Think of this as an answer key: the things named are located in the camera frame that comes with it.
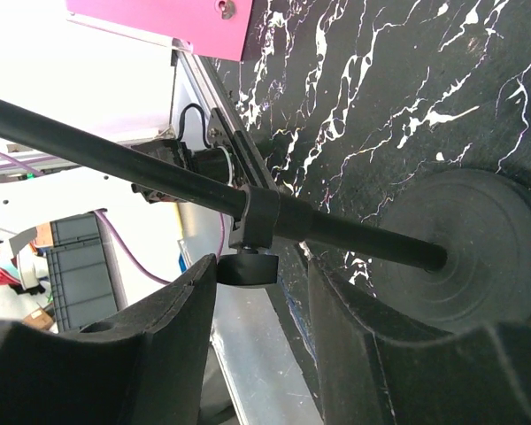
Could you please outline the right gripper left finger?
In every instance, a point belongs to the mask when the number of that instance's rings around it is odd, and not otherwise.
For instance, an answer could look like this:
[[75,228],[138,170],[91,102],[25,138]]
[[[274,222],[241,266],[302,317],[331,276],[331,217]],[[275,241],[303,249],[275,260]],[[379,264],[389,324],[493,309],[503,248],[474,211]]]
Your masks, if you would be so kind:
[[82,330],[0,321],[0,424],[194,424],[216,297],[213,255]]

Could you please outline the grey storage crate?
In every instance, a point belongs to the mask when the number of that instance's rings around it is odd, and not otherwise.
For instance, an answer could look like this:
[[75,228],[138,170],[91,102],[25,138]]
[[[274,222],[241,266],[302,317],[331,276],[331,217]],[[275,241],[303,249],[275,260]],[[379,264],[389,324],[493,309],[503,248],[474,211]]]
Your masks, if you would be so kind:
[[127,306],[108,233],[92,212],[50,224],[46,251],[58,330],[80,330]]

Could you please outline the black round-base desk stand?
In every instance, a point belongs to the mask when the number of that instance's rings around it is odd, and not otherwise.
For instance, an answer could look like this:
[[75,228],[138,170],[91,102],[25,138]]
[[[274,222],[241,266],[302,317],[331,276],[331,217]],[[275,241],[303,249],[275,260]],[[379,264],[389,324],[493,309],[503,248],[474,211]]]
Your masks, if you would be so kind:
[[235,255],[221,282],[273,282],[275,236],[375,261],[378,299],[459,332],[483,321],[531,321],[531,192],[482,170],[434,174],[392,203],[379,228],[316,212],[274,189],[234,189],[0,100],[0,137],[227,214]]

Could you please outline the pink plastic block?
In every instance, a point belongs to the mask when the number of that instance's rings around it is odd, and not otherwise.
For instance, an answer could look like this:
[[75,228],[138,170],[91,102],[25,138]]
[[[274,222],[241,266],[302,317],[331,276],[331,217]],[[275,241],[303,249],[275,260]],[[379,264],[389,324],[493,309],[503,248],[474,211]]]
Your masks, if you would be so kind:
[[68,20],[208,58],[239,61],[251,0],[72,0]]

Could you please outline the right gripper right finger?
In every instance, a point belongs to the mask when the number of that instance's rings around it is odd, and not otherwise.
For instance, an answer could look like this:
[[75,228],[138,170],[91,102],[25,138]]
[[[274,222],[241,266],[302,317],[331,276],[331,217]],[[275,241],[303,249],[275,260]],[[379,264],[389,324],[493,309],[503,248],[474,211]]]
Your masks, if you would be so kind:
[[531,324],[426,326],[308,267],[327,424],[531,424]]

